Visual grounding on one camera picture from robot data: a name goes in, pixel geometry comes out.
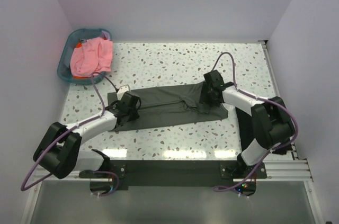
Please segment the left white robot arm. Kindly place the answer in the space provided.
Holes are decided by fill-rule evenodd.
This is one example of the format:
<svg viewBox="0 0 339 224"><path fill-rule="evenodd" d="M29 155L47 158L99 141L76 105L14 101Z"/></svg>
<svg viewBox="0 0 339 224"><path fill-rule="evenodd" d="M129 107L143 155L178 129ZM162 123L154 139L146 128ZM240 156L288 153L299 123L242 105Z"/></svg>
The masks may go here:
<svg viewBox="0 0 339 224"><path fill-rule="evenodd" d="M105 107L104 111L86 120L67 125L53 123L36 149L33 160L58 179L73 171L92 171L105 177L110 171L110 159L98 150L80 150L88 140L112 131L139 118L141 98L125 92L121 99Z"/></svg>

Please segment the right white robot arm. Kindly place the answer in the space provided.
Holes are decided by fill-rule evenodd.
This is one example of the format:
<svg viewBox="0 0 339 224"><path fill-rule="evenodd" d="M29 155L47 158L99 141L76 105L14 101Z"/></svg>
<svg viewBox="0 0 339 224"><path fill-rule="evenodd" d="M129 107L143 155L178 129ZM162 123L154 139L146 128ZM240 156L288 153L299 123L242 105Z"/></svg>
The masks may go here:
<svg viewBox="0 0 339 224"><path fill-rule="evenodd" d="M296 132L291 114L282 98L263 98L225 83L213 70L204 74L200 102L210 107L229 104L236 108L242 152L237 156L236 172L247 178L255 165L274 147L287 143Z"/></svg>

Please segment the dark green t-shirt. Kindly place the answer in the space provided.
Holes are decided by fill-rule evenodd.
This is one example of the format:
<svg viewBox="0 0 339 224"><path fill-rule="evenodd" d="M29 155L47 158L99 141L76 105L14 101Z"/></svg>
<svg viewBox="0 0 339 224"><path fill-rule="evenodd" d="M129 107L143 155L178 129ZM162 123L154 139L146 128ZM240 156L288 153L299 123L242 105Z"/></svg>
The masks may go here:
<svg viewBox="0 0 339 224"><path fill-rule="evenodd" d="M170 127L228 118L224 106L210 107L199 102L203 83L134 89L141 98L139 118L117 125L114 132Z"/></svg>

